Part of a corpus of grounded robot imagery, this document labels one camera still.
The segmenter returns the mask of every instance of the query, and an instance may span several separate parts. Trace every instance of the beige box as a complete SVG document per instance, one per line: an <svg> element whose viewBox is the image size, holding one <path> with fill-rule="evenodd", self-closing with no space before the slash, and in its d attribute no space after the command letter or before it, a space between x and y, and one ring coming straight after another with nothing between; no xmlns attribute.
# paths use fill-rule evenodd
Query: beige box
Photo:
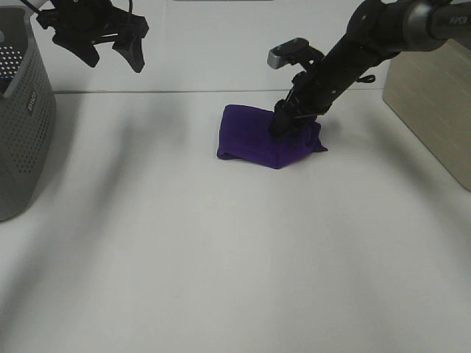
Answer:
<svg viewBox="0 0 471 353"><path fill-rule="evenodd" d="M454 40L391 61L384 101L471 190L471 51Z"/></svg>

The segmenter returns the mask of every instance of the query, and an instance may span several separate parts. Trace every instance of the white table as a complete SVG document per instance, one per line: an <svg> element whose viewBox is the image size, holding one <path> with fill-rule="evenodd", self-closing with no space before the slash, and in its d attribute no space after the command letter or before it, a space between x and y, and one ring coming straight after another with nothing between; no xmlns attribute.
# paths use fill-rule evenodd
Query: white table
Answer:
<svg viewBox="0 0 471 353"><path fill-rule="evenodd" d="M224 106L280 95L59 95L0 225L0 351L468 353L471 194L380 90L320 119L329 152L217 160Z"/></svg>
<svg viewBox="0 0 471 353"><path fill-rule="evenodd" d="M102 60L89 68L52 43L54 30L33 28L46 69L57 91L278 90L291 88L299 65L272 70L273 47L295 37L309 39L324 53L345 33L362 0L173 1L135 0L149 34L143 41L146 66L135 74L109 44ZM127 0L113 0L123 9ZM373 68L378 80L356 88L382 89L388 63Z"/></svg>

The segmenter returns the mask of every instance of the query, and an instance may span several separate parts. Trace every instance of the folded cloth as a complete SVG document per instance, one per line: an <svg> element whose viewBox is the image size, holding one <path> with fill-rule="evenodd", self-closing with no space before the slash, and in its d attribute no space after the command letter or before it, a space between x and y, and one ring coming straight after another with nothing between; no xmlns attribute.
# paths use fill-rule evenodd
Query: folded cloth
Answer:
<svg viewBox="0 0 471 353"><path fill-rule="evenodd" d="M228 105L219 130L218 158L243 159L280 169L314 151L327 151L319 140L321 126L314 120L280 138L269 134L275 114L244 105Z"/></svg>

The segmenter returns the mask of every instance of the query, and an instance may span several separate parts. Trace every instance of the gray basket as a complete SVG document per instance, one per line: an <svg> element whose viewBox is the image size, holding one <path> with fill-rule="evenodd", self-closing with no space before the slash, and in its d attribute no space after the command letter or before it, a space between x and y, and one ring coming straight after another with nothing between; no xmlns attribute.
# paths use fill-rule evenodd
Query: gray basket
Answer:
<svg viewBox="0 0 471 353"><path fill-rule="evenodd" d="M54 95L30 15L0 7L0 221L27 207L54 128Z"/></svg>

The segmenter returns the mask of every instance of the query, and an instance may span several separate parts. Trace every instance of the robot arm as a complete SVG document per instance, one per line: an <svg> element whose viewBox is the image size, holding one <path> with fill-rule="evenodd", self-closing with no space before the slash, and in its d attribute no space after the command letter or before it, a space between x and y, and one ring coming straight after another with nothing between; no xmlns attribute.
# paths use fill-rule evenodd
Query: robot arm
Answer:
<svg viewBox="0 0 471 353"><path fill-rule="evenodd" d="M371 82L371 76L361 79L369 68L402 51L432 51L447 39L469 35L471 2L450 5L451 1L366 0L350 19L345 36L325 57L301 38L272 49L271 67L300 63L305 71L295 76L286 99L276 104L270 133L281 136L325 114L354 82Z"/></svg>
<svg viewBox="0 0 471 353"><path fill-rule="evenodd" d="M149 31L146 19L114 7L111 0L51 0L53 10L42 10L48 0L20 0L38 14L44 28L54 27L52 41L68 49L91 67L99 61L96 44L113 42L135 72L144 67L141 41Z"/></svg>

